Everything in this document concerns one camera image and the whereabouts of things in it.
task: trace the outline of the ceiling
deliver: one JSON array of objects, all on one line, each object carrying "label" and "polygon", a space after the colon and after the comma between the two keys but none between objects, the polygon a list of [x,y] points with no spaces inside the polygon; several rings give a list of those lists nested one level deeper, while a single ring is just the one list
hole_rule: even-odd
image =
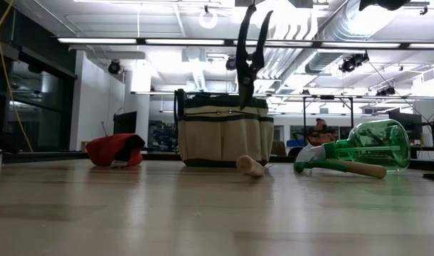
[{"label": "ceiling", "polygon": [[[314,9],[313,17],[316,16],[317,24],[320,27],[344,2],[344,0],[328,0],[329,6],[325,9]],[[234,8],[234,1],[221,1],[218,8],[210,7],[211,12],[218,15],[218,23],[212,29],[204,28],[199,23],[201,6],[165,6],[153,4],[103,4],[83,3],[73,0],[15,0],[16,8],[38,22],[57,36],[94,36],[94,37],[165,37],[165,38],[237,38],[240,23],[235,22],[237,14],[241,9]],[[421,16],[421,7],[408,7],[396,13],[394,18],[385,26],[377,30],[369,37],[374,41],[434,41],[434,6],[429,7],[429,12]],[[298,18],[298,28],[307,23],[306,18]],[[370,26],[374,20],[368,17],[363,24]],[[281,31],[282,22],[292,23],[293,18],[277,21],[275,32],[271,31],[270,37],[275,38],[276,33]],[[250,26],[248,38],[257,38],[259,29],[257,26]],[[186,47],[159,47],[159,46],[94,46],[93,49],[85,48],[92,58],[98,56],[102,63],[107,63],[114,54],[131,53],[136,56],[143,52],[152,64],[152,86],[163,85],[184,86],[187,80],[193,80],[195,65],[190,62],[183,62],[182,50]],[[235,48],[205,48],[207,53],[235,54]],[[288,54],[287,50],[276,52],[282,60],[282,54]],[[368,52],[371,63],[380,72],[383,78],[375,72],[369,64],[357,69],[353,73],[343,75],[337,70],[338,64],[346,55],[320,75],[308,75],[306,81],[302,82],[301,75],[286,79],[280,84],[284,88],[294,88],[296,93],[303,88],[313,89],[318,93],[341,93],[361,89],[367,90],[381,84],[384,80],[396,78],[396,87],[407,90],[412,85],[412,78],[420,75],[421,72],[431,69],[434,64],[434,51],[399,51],[399,50],[371,50]],[[284,61],[288,65],[297,61]],[[122,64],[131,66],[134,60],[122,60]],[[235,81],[236,73],[227,71],[224,60],[215,60],[212,63],[202,63],[201,69],[206,80]],[[279,68],[281,63],[275,60],[269,68]],[[281,78],[287,78],[290,73],[285,70]],[[260,87],[267,90],[272,83]]]}]

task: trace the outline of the pruning shears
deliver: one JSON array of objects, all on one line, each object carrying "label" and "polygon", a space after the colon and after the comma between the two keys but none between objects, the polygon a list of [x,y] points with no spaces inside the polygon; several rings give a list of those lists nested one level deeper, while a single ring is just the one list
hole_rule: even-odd
[{"label": "pruning shears", "polygon": [[268,36],[269,21],[272,11],[268,12],[261,25],[255,52],[249,54],[245,49],[250,18],[256,11],[255,4],[251,4],[247,8],[243,22],[240,25],[238,45],[236,47],[236,70],[238,72],[239,105],[241,110],[243,110],[252,99],[254,91],[253,83],[257,80],[258,71],[265,66],[263,48],[265,46],[266,37]]}]

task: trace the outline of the garden tool bag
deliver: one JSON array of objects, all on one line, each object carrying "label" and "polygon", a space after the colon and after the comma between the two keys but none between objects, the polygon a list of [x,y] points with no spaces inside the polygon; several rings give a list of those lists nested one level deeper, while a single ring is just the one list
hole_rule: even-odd
[{"label": "garden tool bag", "polygon": [[184,98],[177,98],[176,127],[179,152],[187,166],[235,167],[242,155],[266,165],[274,122],[265,100],[253,98],[241,111],[238,96]]}]

